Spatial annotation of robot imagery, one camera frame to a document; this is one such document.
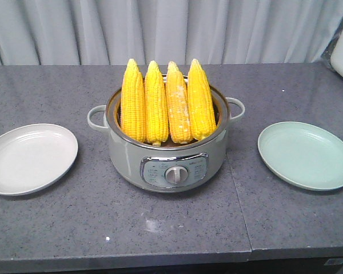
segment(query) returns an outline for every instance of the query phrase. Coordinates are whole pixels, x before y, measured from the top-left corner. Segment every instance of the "pot rim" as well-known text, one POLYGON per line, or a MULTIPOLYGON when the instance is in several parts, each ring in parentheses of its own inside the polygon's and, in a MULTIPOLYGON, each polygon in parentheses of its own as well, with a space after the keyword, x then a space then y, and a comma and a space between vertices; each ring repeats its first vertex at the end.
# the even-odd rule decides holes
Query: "pot rim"
POLYGON ((105 118, 111 130, 113 130, 123 140, 138 147, 147 148, 150 150, 157 150, 157 151, 182 151, 182 150, 188 150, 195 147, 200 147, 201 145, 209 143, 210 141, 214 140, 221 132, 227 129, 228 124, 229 124, 230 108, 229 108, 228 101, 215 87, 211 85, 209 86, 211 89, 213 104, 218 110, 218 121, 216 124, 216 130, 210 136, 200 141, 196 141, 189 144, 181 144, 181 145, 177 145, 173 147, 166 147, 166 146, 157 147, 157 146, 152 146, 151 144, 141 143, 127 136, 126 134, 124 134, 117 120, 117 112, 119 109, 119 105, 121 103, 122 88, 119 88, 110 97, 106 105, 105 118))

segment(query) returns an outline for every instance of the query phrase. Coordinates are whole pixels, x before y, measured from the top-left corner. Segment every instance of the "white curtain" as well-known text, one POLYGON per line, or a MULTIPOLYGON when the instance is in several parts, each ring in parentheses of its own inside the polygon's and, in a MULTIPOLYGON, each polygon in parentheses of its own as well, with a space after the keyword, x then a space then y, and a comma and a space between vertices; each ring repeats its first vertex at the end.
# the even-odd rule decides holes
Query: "white curtain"
POLYGON ((0 0, 0 65, 315 62, 343 0, 0 0))

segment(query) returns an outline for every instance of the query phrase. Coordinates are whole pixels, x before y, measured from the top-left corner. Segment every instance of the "granite countertop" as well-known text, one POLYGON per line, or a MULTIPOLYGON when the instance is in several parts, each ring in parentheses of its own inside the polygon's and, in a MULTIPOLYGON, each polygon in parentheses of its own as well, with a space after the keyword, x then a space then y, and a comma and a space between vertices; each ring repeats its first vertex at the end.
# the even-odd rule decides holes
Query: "granite countertop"
POLYGON ((293 187, 257 151, 259 133, 285 120, 343 140, 343 79, 320 63, 204 68, 213 86, 244 102, 246 116, 232 127, 210 181, 158 194, 123 179, 107 137, 86 123, 87 112, 120 87, 125 66, 0 66, 0 135, 54 123, 79 143, 74 165, 55 184, 0 196, 0 273, 343 256, 343 188, 293 187))

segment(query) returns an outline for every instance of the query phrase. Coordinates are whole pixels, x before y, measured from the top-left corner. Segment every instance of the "plate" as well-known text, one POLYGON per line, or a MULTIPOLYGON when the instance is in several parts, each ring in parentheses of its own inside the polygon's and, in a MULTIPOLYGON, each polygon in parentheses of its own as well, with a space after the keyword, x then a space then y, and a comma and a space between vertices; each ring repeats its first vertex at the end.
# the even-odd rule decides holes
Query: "plate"
POLYGON ((30 124, 0 136, 0 195, 24 195, 56 182, 73 164, 78 142, 56 124, 30 124))
POLYGON ((284 181, 307 190, 343 187, 343 141, 332 133, 301 122, 281 122, 258 138, 265 164, 284 181))

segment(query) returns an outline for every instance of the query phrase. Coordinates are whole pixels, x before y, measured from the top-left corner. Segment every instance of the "yellow corn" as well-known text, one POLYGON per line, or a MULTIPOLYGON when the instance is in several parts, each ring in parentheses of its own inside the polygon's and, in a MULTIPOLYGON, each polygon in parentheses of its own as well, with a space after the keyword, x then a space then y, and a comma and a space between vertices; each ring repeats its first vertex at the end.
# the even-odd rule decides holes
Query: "yellow corn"
POLYGON ((183 73, 173 61, 167 66, 165 91, 170 137, 174 143, 189 143, 193 137, 190 132, 187 87, 183 73))
POLYGON ((215 131, 211 89, 197 59, 192 60, 188 72, 188 110, 194 139, 203 140, 215 131))
POLYGON ((121 129, 129 137, 146 139, 145 92, 142 74, 134 59, 129 59, 121 91, 121 129))
POLYGON ((151 61, 145 76, 146 141, 160 146, 169 136, 165 86, 159 66, 151 61))

